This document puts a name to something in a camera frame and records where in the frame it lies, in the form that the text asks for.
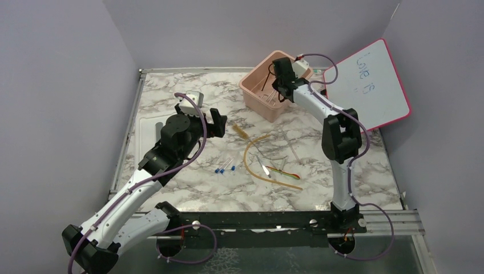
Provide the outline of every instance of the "whiteboard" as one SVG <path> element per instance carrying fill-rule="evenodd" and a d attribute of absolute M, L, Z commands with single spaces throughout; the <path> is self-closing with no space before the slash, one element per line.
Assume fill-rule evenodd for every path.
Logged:
<path fill-rule="evenodd" d="M 337 64 L 338 79 L 326 85 L 328 99 L 353 108 L 368 130 L 410 115 L 411 108 L 385 40 L 379 39 Z M 323 73 L 334 79 L 334 67 Z"/>

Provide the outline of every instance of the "metal frame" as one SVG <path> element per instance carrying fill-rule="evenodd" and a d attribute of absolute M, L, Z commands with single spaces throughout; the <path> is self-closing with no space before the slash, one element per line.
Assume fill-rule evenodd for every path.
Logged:
<path fill-rule="evenodd" d="M 162 68 L 162 69 L 140 69 L 140 79 L 138 82 L 138 88 L 136 89 L 135 101 L 133 103 L 133 107 L 131 109 L 131 116 L 128 122 L 128 126 L 126 129 L 125 134 L 125 142 L 123 142 L 118 163 L 116 165 L 116 171 L 114 178 L 112 180 L 110 195 L 108 199 L 111 199 L 114 194 L 117 193 L 117 186 L 119 176 L 123 171 L 124 162 L 126 161 L 126 153 L 127 147 L 130 141 L 130 132 L 133 129 L 136 113 L 138 110 L 139 102 L 141 99 L 141 95 L 143 92 L 144 83 L 146 80 L 146 75 L 148 73 L 201 73 L 201 72 L 250 72 L 252 68 L 250 67 L 187 67 L 187 68 Z M 405 204 L 405 198 L 401 199 L 402 205 L 404 208 L 408 208 Z M 380 213 L 379 211 L 361 211 L 364 215 L 365 220 L 367 221 L 367 232 L 366 233 L 356 233 L 355 237 L 365 237 L 365 236 L 389 236 L 390 229 L 389 224 L 386 217 Z M 394 231 L 395 235 L 400 236 L 411 236 L 413 239 L 416 258 L 418 258 L 420 265 L 422 267 L 424 274 L 437 274 L 437 270 L 435 268 L 432 256 L 428 250 L 427 244 L 425 242 L 425 230 L 423 228 L 422 222 L 420 220 L 420 216 L 416 210 L 409 211 L 409 210 L 396 210 L 396 211 L 387 211 L 390 218 L 394 224 Z M 136 219 L 144 216 L 146 212 L 137 212 L 131 218 Z M 289 228 L 278 228 L 274 227 L 275 230 L 282 229 L 283 231 L 291 231 Z M 329 233 L 327 234 L 328 237 L 341 237 L 342 234 L 340 233 Z M 166 236 L 166 235 L 153 235 L 150 238 L 157 238 L 157 239 L 179 239 L 180 236 Z"/>

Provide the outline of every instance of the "electronic component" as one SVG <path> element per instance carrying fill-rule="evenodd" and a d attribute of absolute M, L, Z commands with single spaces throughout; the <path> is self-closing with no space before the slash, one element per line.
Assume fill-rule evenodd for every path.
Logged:
<path fill-rule="evenodd" d="M 198 91 L 187 91 L 186 96 L 192 99 L 192 101 L 196 103 L 198 108 L 201 108 L 201 105 L 203 104 L 203 93 Z M 195 108 L 186 99 L 181 100 L 179 107 L 180 107 L 180 110 L 187 115 L 198 116 L 198 113 L 195 110 Z"/>

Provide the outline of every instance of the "pink plastic bin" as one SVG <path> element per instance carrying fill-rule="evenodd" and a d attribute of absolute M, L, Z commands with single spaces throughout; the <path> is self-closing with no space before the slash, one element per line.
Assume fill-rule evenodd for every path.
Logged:
<path fill-rule="evenodd" d="M 274 91 L 274 89 L 272 88 L 272 82 L 274 82 L 275 77 L 272 74 L 269 75 L 269 79 L 265 84 L 264 90 L 262 90 L 265 79 L 267 77 L 267 73 L 269 73 L 269 65 L 272 63 L 273 60 L 282 57 L 289 57 L 290 59 L 294 60 L 294 57 L 280 50 L 276 50 L 273 53 L 269 54 L 269 56 L 267 56 L 260 64 L 258 64 L 251 72 L 249 72 L 249 74 L 247 74 L 239 82 L 239 87 L 242 89 L 242 93 L 244 95 L 245 105 L 271 123 L 273 123 L 291 103 L 289 100 L 280 103 L 277 98 L 278 94 L 276 94 L 273 97 L 273 100 L 271 100 L 270 102 L 266 101 L 267 96 L 269 96 Z M 302 75 L 302 77 L 308 79 L 312 75 L 312 69 L 308 68 L 306 72 Z"/>

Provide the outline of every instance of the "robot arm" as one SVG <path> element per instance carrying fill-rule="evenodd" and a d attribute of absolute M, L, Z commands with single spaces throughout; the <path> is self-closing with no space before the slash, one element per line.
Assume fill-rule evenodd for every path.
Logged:
<path fill-rule="evenodd" d="M 284 97 L 284 100 L 290 100 L 306 109 L 323 126 L 321 146 L 324 154 L 331 161 L 333 171 L 332 207 L 342 214 L 350 211 L 358 213 L 356 203 L 349 196 L 349 186 L 354 189 L 354 173 L 348 184 L 347 172 L 348 162 L 358 155 L 358 149 L 362 144 L 359 126 L 334 110 L 335 108 L 343 110 L 341 107 L 334 105 L 320 94 L 313 94 L 309 89 L 309 82 L 296 76 L 289 58 L 274 60 L 273 65 L 276 80 L 272 83 L 272 87 Z M 332 107 L 322 104 L 316 96 Z M 343 111 L 358 119 L 354 109 Z"/>
<path fill-rule="evenodd" d="M 201 107 L 203 94 L 188 92 L 185 96 Z M 201 117 L 186 99 L 175 106 L 177 112 L 167 119 L 161 138 L 149 150 L 139 168 L 119 192 L 80 227 L 69 225 L 62 232 L 67 253 L 82 240 L 74 255 L 75 261 L 89 274 L 105 274 L 119 255 L 155 232 L 164 231 L 178 211 L 168 203 L 160 203 L 142 218 L 130 219 L 133 213 L 153 194 L 164 187 L 178 171 L 157 180 L 137 184 L 152 176 L 176 169 L 183 164 L 203 136 Z M 210 109 L 213 124 L 205 118 L 207 137 L 223 137 L 227 116 Z"/>

